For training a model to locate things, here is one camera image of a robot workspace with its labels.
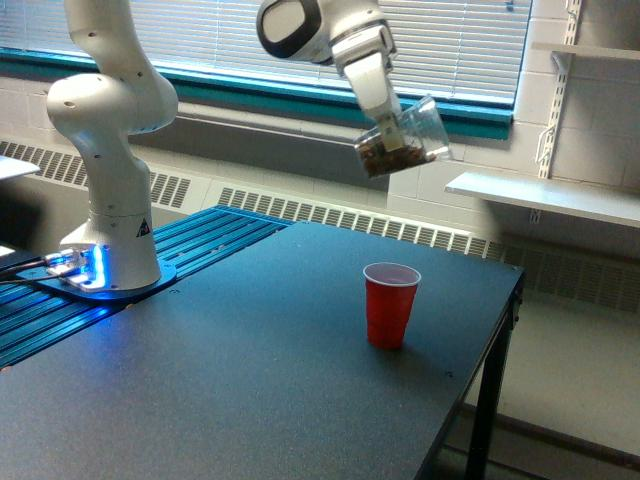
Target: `table leg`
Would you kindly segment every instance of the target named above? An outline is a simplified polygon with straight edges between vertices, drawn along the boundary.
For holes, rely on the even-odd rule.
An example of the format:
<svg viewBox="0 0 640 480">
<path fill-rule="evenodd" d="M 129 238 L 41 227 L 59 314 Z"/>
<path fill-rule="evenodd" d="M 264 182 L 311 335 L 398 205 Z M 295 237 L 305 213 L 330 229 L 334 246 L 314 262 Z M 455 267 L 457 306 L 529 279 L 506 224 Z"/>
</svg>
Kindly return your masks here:
<svg viewBox="0 0 640 480">
<path fill-rule="evenodd" d="M 483 480 L 485 476 L 509 341 L 515 322 L 515 308 L 516 302 L 509 308 L 507 318 L 484 362 L 465 480 Z"/>
</svg>

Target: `window sill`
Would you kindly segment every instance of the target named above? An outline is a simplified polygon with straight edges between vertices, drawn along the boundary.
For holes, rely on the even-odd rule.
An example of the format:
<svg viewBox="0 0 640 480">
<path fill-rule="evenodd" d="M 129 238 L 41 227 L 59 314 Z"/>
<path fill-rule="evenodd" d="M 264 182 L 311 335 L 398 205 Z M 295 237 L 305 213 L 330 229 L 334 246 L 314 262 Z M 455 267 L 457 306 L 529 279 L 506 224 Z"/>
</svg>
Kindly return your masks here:
<svg viewBox="0 0 640 480">
<path fill-rule="evenodd" d="M 0 75 L 55 81 L 74 73 L 97 71 L 90 58 L 0 48 Z M 352 92 L 281 84 L 158 67 L 175 86 L 181 100 L 215 106 L 248 109 L 258 113 L 291 116 L 369 128 Z M 408 108 L 417 99 L 403 98 Z M 450 135 L 507 140 L 512 123 L 511 109 L 438 101 Z"/>
</svg>

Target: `window blinds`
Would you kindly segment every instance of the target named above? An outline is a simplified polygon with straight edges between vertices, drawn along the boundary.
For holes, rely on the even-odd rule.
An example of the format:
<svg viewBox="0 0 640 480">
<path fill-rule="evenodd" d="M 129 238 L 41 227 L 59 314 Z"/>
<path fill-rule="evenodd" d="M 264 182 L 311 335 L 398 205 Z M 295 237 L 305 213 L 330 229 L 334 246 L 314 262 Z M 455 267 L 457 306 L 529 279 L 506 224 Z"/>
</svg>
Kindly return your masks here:
<svg viewBox="0 0 640 480">
<path fill-rule="evenodd" d="M 398 44 L 392 80 L 404 94 L 513 103 L 532 0 L 380 0 Z M 261 48 L 261 0 L 132 0 L 156 65 L 347 88 L 333 67 L 274 59 Z M 0 46 L 82 55 L 63 0 L 0 0 Z"/>
</svg>

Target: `blue metal platform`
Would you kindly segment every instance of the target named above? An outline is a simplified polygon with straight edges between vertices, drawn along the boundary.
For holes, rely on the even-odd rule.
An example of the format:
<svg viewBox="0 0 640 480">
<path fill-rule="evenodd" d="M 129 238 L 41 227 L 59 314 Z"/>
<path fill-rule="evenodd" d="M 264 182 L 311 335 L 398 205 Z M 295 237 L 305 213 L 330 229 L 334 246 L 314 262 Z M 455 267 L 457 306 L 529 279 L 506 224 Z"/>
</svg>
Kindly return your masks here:
<svg viewBox="0 0 640 480">
<path fill-rule="evenodd" d="M 292 222 L 215 207 L 156 229 L 160 261 L 175 264 L 178 281 L 286 228 Z M 0 369 L 121 311 L 34 286 L 0 287 Z"/>
</svg>

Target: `red plastic cup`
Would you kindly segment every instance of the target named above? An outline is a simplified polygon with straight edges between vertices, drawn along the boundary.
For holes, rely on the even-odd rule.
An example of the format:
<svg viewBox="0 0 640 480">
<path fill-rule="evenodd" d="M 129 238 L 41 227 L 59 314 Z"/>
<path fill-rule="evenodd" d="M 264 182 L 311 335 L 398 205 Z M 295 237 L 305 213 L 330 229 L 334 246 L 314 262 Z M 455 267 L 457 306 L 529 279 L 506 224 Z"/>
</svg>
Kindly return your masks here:
<svg viewBox="0 0 640 480">
<path fill-rule="evenodd" d="M 373 263 L 363 270 L 367 286 L 367 338 L 375 347 L 402 346 L 422 276 L 397 263 Z"/>
</svg>

